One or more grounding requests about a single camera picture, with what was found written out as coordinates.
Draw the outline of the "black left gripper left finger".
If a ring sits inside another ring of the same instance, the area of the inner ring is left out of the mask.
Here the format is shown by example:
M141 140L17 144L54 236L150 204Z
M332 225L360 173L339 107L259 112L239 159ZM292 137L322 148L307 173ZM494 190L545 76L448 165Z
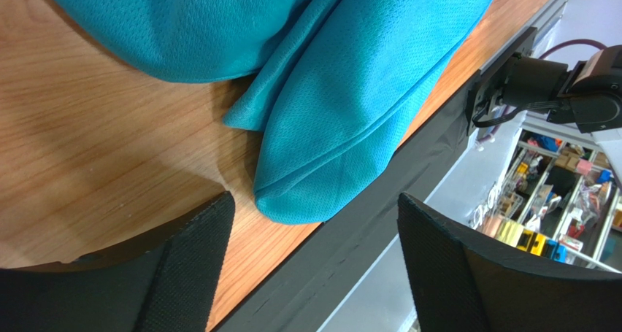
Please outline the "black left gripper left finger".
M3 331L204 331L235 213L223 192L69 263L1 270Z

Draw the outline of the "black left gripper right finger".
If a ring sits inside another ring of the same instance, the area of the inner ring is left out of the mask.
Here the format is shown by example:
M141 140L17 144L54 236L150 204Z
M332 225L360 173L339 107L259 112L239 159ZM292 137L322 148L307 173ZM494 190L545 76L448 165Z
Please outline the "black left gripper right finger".
M423 331L619 331L621 276L520 251L403 193L399 239Z

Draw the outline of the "teal blue t-shirt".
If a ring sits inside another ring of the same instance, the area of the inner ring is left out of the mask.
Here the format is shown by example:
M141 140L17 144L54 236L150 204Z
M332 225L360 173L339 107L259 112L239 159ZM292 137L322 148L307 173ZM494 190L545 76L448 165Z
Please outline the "teal blue t-shirt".
M263 135L253 194L324 222L386 169L493 0L54 0L121 60L168 82L254 76L223 118Z

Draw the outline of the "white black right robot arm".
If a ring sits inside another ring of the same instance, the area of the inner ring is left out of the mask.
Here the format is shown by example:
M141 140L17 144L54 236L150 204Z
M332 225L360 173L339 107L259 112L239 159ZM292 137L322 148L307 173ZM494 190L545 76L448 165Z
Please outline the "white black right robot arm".
M621 46L589 39L597 52L571 69L565 63L529 56L535 27L528 28L485 70L473 74L466 120L472 128L495 128L529 111L553 124L574 123L582 133L621 127Z

